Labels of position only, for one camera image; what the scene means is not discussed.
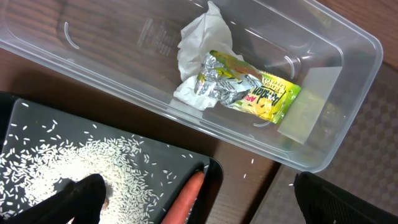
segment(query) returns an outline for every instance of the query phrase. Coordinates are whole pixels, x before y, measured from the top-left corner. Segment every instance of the tissue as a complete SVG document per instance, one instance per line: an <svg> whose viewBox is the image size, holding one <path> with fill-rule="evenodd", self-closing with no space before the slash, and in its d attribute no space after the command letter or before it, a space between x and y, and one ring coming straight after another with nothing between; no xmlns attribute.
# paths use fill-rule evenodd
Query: tissue
<svg viewBox="0 0 398 224"><path fill-rule="evenodd" d="M183 83L176 89L174 96L198 110L212 108L217 103L215 99L197 96L193 91L206 53L217 50L243 59L232 51L231 31L223 20L220 9L211 1L208 1L208 7L206 13L181 30L182 39L177 55Z"/></svg>

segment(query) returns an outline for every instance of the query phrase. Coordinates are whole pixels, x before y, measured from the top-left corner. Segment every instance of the black plastic tray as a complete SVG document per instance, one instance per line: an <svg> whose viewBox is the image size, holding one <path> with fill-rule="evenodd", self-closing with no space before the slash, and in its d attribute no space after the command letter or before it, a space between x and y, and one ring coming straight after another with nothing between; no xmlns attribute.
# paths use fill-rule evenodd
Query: black plastic tray
<svg viewBox="0 0 398 224"><path fill-rule="evenodd" d="M104 137L118 138L120 136L129 138L133 135L132 133L23 100L7 93L0 93L0 108L0 142L3 143L7 139L5 146L1 144L2 152L5 153L8 153L13 147L16 151L21 151L40 146L43 144L39 142L40 139L44 139L46 143L50 144L60 144L66 139L78 144L79 142L86 142L90 138L90 135L93 135L94 140L103 139ZM46 130L52 127L53 119L58 124L52 132L48 133ZM8 134L18 135L19 140L9 137ZM50 137L55 137L57 134L61 136L61 139L56 141L50 139ZM24 144L23 138L29 138L30 141L26 141ZM208 156L170 146L153 139L138 135L134 135L134 138L139 142L143 141L140 145L142 153L139 156L137 155L138 158L136 158L139 168L154 173L153 178L149 175L146 176L147 184L151 189L154 189L156 194L164 193L162 200L158 201L155 211L151 213L151 220L155 223L160 223L165 215L162 209L165 208L168 210L170 208L189 177L195 170L200 169L205 172L205 182L187 223L205 223L223 180L223 170L220 164ZM157 161L158 164L156 166L152 166L150 163L146 164L144 162L144 153L148 153L151 161ZM18 160L18 158L10 156L8 160ZM167 184L166 176L162 173L163 169L172 171L173 176L177 175L172 184ZM29 208L26 203L19 204L21 209L27 210Z"/></svg>

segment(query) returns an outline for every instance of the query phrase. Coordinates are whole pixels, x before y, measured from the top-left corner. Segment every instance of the wooden table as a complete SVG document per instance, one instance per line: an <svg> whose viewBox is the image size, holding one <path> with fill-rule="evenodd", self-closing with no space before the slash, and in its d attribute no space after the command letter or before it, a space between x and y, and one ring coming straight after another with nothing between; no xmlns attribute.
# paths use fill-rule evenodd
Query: wooden table
<svg viewBox="0 0 398 224"><path fill-rule="evenodd" d="M321 0L379 38L385 61L398 68L398 20L393 0ZM0 91L93 119L195 152L213 156L224 168L224 182L208 223L249 223L278 164L151 113L65 75L0 49ZM383 65L389 83L396 71Z"/></svg>

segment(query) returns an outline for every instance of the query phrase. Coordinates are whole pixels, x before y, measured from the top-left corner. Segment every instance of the clear plastic container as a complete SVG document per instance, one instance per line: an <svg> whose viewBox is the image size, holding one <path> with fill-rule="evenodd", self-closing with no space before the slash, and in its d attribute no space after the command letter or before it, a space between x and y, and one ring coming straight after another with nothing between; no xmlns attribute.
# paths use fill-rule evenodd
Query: clear plastic container
<svg viewBox="0 0 398 224"><path fill-rule="evenodd" d="M180 30L206 12L206 1L0 2L2 48L299 170L329 164L382 62L376 38L316 1L214 0L233 50L258 69L301 85L311 68L342 67L300 144L253 115L221 105L198 111L173 98Z"/></svg>

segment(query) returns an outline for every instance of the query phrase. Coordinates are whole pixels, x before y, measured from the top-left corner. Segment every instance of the orange carrot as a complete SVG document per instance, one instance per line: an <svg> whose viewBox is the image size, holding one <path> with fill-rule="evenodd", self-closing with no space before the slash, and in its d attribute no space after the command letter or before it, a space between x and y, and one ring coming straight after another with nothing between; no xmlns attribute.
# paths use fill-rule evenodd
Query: orange carrot
<svg viewBox="0 0 398 224"><path fill-rule="evenodd" d="M167 212L162 224L184 224L204 180L205 174L202 171L192 175Z"/></svg>

